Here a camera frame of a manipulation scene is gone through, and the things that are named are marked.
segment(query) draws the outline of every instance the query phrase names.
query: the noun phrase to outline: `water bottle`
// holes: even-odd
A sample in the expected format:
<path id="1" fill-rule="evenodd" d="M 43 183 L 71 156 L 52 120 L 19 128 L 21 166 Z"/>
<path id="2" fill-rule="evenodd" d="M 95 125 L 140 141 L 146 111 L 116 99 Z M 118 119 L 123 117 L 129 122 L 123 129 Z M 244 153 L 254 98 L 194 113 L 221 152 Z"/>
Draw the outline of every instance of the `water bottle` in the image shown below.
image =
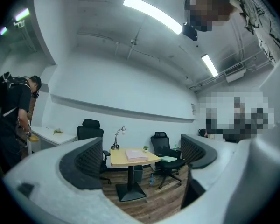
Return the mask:
<path id="1" fill-rule="evenodd" d="M 151 175 L 150 175 L 150 180 L 149 180 L 149 185 L 150 185 L 150 186 L 153 186 L 153 184 L 154 184 L 154 175 L 151 174 Z"/>

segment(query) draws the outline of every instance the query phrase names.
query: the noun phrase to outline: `table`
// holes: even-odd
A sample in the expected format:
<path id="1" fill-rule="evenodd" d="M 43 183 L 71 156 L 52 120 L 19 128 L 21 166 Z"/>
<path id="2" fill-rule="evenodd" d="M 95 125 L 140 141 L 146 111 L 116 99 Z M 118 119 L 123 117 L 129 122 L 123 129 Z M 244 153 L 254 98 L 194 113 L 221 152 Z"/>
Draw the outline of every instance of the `table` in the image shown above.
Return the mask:
<path id="1" fill-rule="evenodd" d="M 115 185 L 120 202 L 131 201 L 146 197 L 146 194 L 143 192 L 139 184 L 133 182 L 133 166 L 145 165 L 161 161 L 160 157 L 152 154 L 151 152 L 147 152 L 145 153 L 145 155 L 148 157 L 148 160 L 129 162 L 126 157 L 127 149 L 143 150 L 142 148 L 121 148 L 119 150 L 110 150 L 112 167 L 118 168 L 128 166 L 127 183 Z"/>
<path id="2" fill-rule="evenodd" d="M 31 127 L 32 133 L 34 133 L 36 136 L 38 136 L 44 141 L 54 145 L 59 146 L 66 143 L 71 143 L 76 140 L 76 136 L 66 134 L 66 133 L 55 133 L 54 129 L 47 128 L 47 127 Z"/>

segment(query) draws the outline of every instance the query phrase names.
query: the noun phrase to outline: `bag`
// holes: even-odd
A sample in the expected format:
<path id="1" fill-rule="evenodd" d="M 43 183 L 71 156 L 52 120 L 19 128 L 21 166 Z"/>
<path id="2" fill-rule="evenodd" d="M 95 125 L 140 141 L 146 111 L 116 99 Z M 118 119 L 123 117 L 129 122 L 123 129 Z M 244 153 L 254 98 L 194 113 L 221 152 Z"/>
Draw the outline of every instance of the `bag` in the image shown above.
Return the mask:
<path id="1" fill-rule="evenodd" d="M 27 83 L 24 83 L 25 81 L 23 81 L 23 83 L 19 83 L 19 82 L 16 82 L 14 80 L 14 78 L 12 78 L 12 76 L 10 75 L 9 72 L 3 74 L 1 77 L 0 77 L 0 117 L 3 116 L 7 116 L 9 115 L 12 111 L 14 111 L 17 107 L 9 110 L 8 112 L 4 113 L 4 114 L 1 114 L 1 109 L 5 103 L 5 98 L 6 98 L 6 95 L 9 91 L 9 89 L 11 88 L 11 86 L 13 84 L 21 84 L 21 85 L 26 85 L 30 88 L 29 86 L 29 82 L 27 81 Z"/>
<path id="2" fill-rule="evenodd" d="M 205 129 L 198 129 L 198 132 L 200 134 L 201 137 L 204 137 L 205 135 Z"/>

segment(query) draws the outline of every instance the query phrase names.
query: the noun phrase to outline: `trash bin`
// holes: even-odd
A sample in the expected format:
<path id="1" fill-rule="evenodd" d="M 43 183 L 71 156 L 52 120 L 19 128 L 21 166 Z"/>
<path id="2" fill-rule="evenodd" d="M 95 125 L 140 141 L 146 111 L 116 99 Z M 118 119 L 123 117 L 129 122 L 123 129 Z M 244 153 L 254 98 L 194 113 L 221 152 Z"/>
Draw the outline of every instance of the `trash bin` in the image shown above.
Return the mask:
<path id="1" fill-rule="evenodd" d="M 142 181 L 142 174 L 143 174 L 143 167 L 142 165 L 134 166 L 134 182 L 141 182 Z"/>

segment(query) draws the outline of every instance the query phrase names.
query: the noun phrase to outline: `desk lamp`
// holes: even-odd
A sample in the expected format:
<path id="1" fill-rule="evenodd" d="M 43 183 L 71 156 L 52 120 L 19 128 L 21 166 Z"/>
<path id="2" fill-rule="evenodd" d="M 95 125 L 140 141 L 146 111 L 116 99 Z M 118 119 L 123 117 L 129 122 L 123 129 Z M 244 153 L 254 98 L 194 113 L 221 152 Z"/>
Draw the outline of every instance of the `desk lamp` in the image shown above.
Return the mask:
<path id="1" fill-rule="evenodd" d="M 116 132 L 114 144 L 110 147 L 110 149 L 119 150 L 119 145 L 117 144 L 117 135 L 118 135 L 118 133 L 120 132 L 120 130 L 122 130 L 122 134 L 125 134 L 125 132 L 126 132 L 126 127 L 122 126 L 122 128 L 119 129 L 119 130 Z"/>

